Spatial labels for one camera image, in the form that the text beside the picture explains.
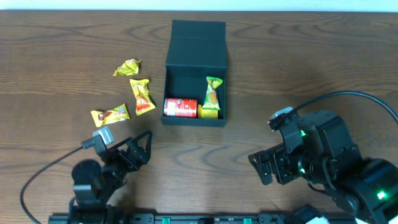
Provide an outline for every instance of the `green led light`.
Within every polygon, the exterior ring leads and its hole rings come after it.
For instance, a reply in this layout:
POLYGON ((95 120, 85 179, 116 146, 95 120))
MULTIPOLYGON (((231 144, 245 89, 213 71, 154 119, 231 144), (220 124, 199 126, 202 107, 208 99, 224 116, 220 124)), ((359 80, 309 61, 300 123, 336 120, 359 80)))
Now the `green led light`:
POLYGON ((379 193, 377 193, 377 197, 379 198, 379 200, 387 197, 386 193, 384 193, 384 191, 380 191, 379 193))

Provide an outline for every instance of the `dark green box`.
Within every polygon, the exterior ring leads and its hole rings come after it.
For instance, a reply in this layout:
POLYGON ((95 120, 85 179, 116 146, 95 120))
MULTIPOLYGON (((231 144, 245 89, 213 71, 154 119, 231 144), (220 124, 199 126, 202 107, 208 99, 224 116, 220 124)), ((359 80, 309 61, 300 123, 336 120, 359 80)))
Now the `dark green box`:
POLYGON ((225 22, 174 20, 166 60, 164 99, 198 100, 203 105, 207 91, 206 76, 224 80, 217 88, 221 109, 219 119, 162 116, 163 124, 212 126, 225 125, 227 52, 225 22))

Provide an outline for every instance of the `soda can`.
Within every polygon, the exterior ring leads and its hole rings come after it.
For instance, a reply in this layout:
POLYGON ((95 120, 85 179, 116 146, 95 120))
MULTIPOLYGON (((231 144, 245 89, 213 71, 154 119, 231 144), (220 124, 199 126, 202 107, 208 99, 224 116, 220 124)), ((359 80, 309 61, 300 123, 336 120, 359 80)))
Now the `soda can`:
POLYGON ((164 100, 164 115, 182 118, 197 117, 198 101, 191 99, 166 98, 164 100))

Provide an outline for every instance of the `wood grain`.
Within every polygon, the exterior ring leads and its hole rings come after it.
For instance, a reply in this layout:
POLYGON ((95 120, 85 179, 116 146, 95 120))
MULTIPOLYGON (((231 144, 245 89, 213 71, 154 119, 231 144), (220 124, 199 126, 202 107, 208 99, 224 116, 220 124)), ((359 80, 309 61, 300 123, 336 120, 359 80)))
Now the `wood grain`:
MULTIPOLYGON (((0 11, 0 223, 29 223, 19 204, 25 181, 95 130, 91 110, 127 103, 132 119, 112 124, 117 141, 151 129, 149 164, 128 176, 111 203, 128 211, 255 213, 311 203, 340 211, 303 180, 263 186, 247 155, 281 142, 268 117, 336 90, 374 94, 398 110, 398 15, 329 12, 0 11), (224 128, 163 126, 161 106, 134 114, 130 58, 161 105, 172 19, 226 21, 229 67, 224 128)), ((398 129, 365 99, 341 96, 305 108, 340 114, 364 156, 398 165, 398 129)), ((93 150, 44 172, 26 192, 46 223, 67 212, 70 172, 93 150)))

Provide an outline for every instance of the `yellow package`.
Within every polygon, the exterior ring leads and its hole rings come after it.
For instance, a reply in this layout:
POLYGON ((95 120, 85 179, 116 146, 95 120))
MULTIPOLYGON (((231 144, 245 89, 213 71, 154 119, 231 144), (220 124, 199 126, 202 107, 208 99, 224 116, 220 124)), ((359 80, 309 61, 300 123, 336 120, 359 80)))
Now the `yellow package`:
POLYGON ((132 91, 134 92, 134 96, 136 97, 136 113, 137 115, 141 115, 145 112, 148 112, 152 109, 155 109, 155 105, 150 100, 149 90, 147 84, 149 83, 148 79, 143 80, 133 80, 130 79, 130 85, 132 91))
POLYGON ((221 108, 218 104, 216 88, 223 83, 223 80, 216 77, 206 77, 206 79, 208 85, 203 109, 220 110, 221 108))
POLYGON ((218 119, 218 110, 203 109, 201 105, 198 105, 198 118, 218 119))
POLYGON ((97 128, 118 121, 124 121, 125 119, 130 119, 126 104, 107 111, 92 111, 91 115, 93 116, 95 126, 97 128))
POLYGON ((130 59, 125 61, 122 66, 120 66, 116 71, 114 72, 113 76, 118 76, 118 75, 137 75, 138 70, 139 70, 139 63, 141 61, 137 59, 130 59))

